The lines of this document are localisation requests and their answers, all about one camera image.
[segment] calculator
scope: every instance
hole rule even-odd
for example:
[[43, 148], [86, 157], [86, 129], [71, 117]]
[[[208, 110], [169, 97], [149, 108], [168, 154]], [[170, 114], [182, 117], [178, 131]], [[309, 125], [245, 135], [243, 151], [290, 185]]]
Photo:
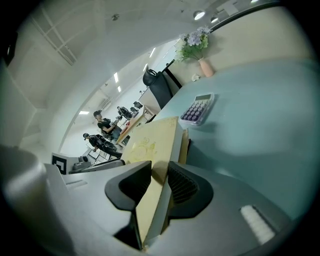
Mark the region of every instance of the calculator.
[[180, 121], [189, 125], [199, 126], [214, 102], [214, 98], [215, 95], [213, 93], [197, 95], [193, 103], [180, 116]]

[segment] white wall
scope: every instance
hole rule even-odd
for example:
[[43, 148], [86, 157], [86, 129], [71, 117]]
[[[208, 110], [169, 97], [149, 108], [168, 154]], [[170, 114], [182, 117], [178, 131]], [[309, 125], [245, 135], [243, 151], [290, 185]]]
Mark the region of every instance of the white wall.
[[96, 124], [85, 124], [85, 125], [73, 125], [69, 130], [60, 153], [68, 155], [70, 157], [82, 156], [88, 149], [86, 144], [88, 140], [84, 140], [83, 134], [101, 134], [100, 129]]
[[[204, 52], [216, 71], [241, 64], [283, 58], [314, 58], [298, 23], [284, 7], [256, 11], [215, 30]], [[175, 62], [170, 71], [181, 84], [204, 76], [196, 60]]]
[[139, 91], [145, 91], [147, 87], [142, 82], [142, 79], [131, 86], [126, 92], [120, 95], [118, 99], [112, 102], [108, 108], [101, 114], [104, 118], [109, 118], [114, 121], [119, 116], [117, 107], [125, 107], [130, 111], [130, 108], [134, 106], [134, 102], [137, 102], [141, 96]]
[[3, 61], [0, 74], [0, 144], [19, 146], [36, 108], [15, 85]]
[[142, 18], [130, 26], [112, 30], [105, 39], [87, 46], [77, 62], [53, 84], [48, 109], [41, 121], [41, 142], [59, 152], [76, 114], [112, 75], [154, 46], [193, 31], [197, 24], [176, 20]]

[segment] man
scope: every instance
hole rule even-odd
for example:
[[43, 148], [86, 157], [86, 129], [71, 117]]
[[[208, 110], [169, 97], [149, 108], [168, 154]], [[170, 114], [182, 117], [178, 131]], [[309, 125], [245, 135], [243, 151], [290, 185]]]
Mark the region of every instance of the man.
[[122, 153], [117, 152], [117, 148], [112, 143], [106, 141], [106, 139], [100, 134], [89, 135], [89, 133], [84, 133], [83, 138], [84, 140], [89, 140], [89, 143], [92, 145], [92, 147], [94, 147], [93, 152], [96, 152], [97, 149], [100, 149], [110, 156], [117, 158], [122, 156]]

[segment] chair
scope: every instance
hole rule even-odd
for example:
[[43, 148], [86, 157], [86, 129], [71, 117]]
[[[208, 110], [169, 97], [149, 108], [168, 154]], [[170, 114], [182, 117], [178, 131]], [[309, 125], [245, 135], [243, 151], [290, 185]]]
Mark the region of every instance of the chair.
[[160, 109], [163, 109], [173, 97], [164, 74], [162, 72], [156, 73], [154, 70], [148, 69], [147, 67], [142, 81], [150, 88]]

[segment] desk surface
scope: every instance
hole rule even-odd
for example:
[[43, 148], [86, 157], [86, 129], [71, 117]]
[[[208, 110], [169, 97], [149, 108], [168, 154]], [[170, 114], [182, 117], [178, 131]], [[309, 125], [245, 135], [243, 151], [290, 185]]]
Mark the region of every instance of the desk surface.
[[135, 127], [137, 122], [139, 122], [139, 120], [144, 116], [145, 111], [146, 111], [145, 107], [141, 108], [139, 110], [139, 113], [135, 117], [133, 117], [132, 119], [129, 120], [130, 125], [123, 133], [120, 134], [119, 138], [116, 140], [116, 144], [121, 143], [127, 137], [127, 135], [132, 130], [132, 128]]
[[184, 85], [155, 120], [180, 116], [196, 95], [214, 93], [201, 126], [181, 125], [191, 139], [186, 163], [243, 180], [294, 219], [319, 180], [318, 72], [310, 60], [228, 68]]

